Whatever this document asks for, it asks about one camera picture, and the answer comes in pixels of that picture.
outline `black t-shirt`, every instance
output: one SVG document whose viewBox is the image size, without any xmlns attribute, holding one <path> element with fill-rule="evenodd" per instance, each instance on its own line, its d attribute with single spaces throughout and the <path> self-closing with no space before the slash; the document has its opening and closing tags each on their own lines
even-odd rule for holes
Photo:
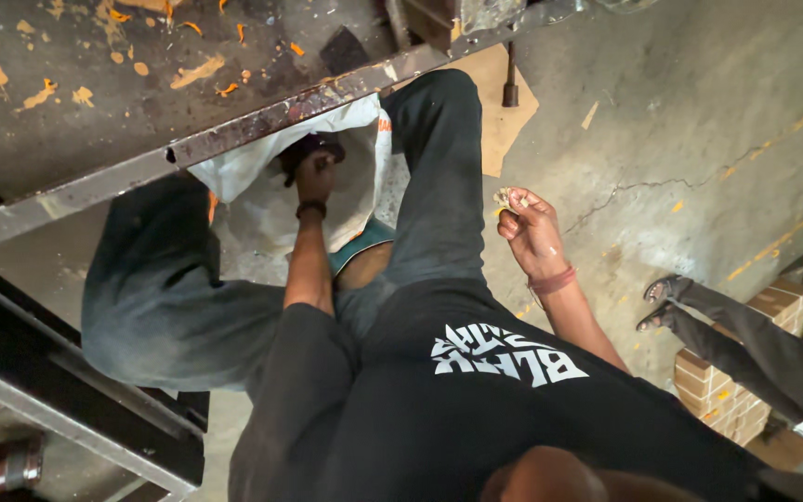
<svg viewBox="0 0 803 502">
<path fill-rule="evenodd" d="M 232 461 L 229 499 L 462 500 L 530 447 L 744 500 L 764 464 L 674 399 L 519 321 L 484 285 L 418 282 L 364 343 L 284 311 Z"/>
</svg>

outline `workbench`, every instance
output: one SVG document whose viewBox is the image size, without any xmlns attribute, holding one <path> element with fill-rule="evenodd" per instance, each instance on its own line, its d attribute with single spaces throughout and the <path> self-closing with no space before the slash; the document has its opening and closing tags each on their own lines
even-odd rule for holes
<svg viewBox="0 0 803 502">
<path fill-rule="evenodd" d="M 577 1 L 466 35 L 448 6 L 403 3 L 431 45 L 397 52 L 372 0 L 184 0 L 171 23 L 126 5 L 159 0 L 0 1 L 0 242 L 561 20 Z M 331 75 L 318 51 L 341 26 L 371 63 Z"/>
</svg>

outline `man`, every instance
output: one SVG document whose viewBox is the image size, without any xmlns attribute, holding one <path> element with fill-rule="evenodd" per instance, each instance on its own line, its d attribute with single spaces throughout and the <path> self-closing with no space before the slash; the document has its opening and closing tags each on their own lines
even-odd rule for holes
<svg viewBox="0 0 803 502">
<path fill-rule="evenodd" d="M 285 289 L 220 281 L 206 188 L 164 179 L 113 203 L 84 298 L 89 361 L 139 385 L 246 389 L 233 501 L 764 493 L 762 462 L 628 374 L 565 260 L 554 209 L 522 188 L 498 234 L 556 336 L 494 300 L 469 77 L 428 73 L 383 107 L 411 179 L 388 264 L 366 286 L 331 288 L 320 227 L 331 167 L 297 171 Z"/>
<path fill-rule="evenodd" d="M 796 430 L 803 434 L 803 339 L 748 305 L 679 275 L 656 280 L 643 298 L 651 304 L 664 304 L 643 319 L 638 330 L 668 327 L 696 356 L 729 374 L 734 382 L 796 423 Z M 708 315 L 742 344 L 672 302 Z"/>
</svg>

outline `black jeans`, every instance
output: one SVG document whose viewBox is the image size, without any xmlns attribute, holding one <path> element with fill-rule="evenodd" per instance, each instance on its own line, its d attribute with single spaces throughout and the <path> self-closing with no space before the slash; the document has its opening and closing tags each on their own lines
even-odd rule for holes
<svg viewBox="0 0 803 502">
<path fill-rule="evenodd" d="M 382 102 L 410 183 L 393 254 L 366 287 L 336 298 L 363 338 L 398 288 L 424 279 L 485 281 L 482 107 L 458 70 L 431 72 Z M 284 288 L 219 280 L 208 189 L 170 176 L 113 201 L 82 308 L 87 360 L 116 380 L 174 390 L 258 385 Z"/>
<path fill-rule="evenodd" d="M 681 278 L 672 297 L 708 315 L 739 337 L 742 345 L 673 306 L 662 316 L 686 347 L 729 374 L 751 393 L 793 422 L 803 421 L 803 340 L 773 324 L 755 309 Z"/>
</svg>

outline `black wristband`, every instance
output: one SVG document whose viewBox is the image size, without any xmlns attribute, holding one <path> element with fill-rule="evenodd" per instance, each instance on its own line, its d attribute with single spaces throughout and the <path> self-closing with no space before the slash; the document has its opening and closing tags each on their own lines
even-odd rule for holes
<svg viewBox="0 0 803 502">
<path fill-rule="evenodd" d="M 328 217 L 328 207 L 323 202 L 319 200 L 306 200 L 299 203 L 299 207 L 296 208 L 296 219 L 299 219 L 300 214 L 303 213 L 305 209 L 309 209 L 313 207 L 321 212 L 321 219 L 326 219 Z"/>
</svg>

